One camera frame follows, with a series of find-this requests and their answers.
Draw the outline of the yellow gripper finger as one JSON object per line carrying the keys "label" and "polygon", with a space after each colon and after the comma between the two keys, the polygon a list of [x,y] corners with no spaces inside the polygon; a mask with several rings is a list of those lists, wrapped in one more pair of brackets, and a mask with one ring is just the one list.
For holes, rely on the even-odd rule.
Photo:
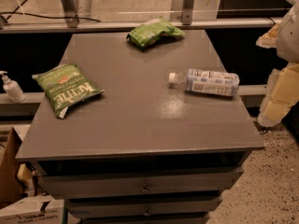
{"label": "yellow gripper finger", "polygon": [[256,45],[265,49],[276,48],[279,26],[279,23],[275,24],[270,30],[260,36],[256,41]]}
{"label": "yellow gripper finger", "polygon": [[274,127],[299,102],[299,63],[288,63],[282,70],[273,69],[260,106],[258,123]]}

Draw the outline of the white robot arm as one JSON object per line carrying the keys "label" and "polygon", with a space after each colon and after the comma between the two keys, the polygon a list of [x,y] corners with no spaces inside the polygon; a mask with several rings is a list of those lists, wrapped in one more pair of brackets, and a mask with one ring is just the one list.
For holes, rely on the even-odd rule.
{"label": "white robot arm", "polygon": [[273,69],[267,80],[257,120],[261,126],[270,128],[279,124],[299,102],[299,3],[280,23],[260,36],[256,45],[275,48],[278,57],[288,62],[282,70]]}

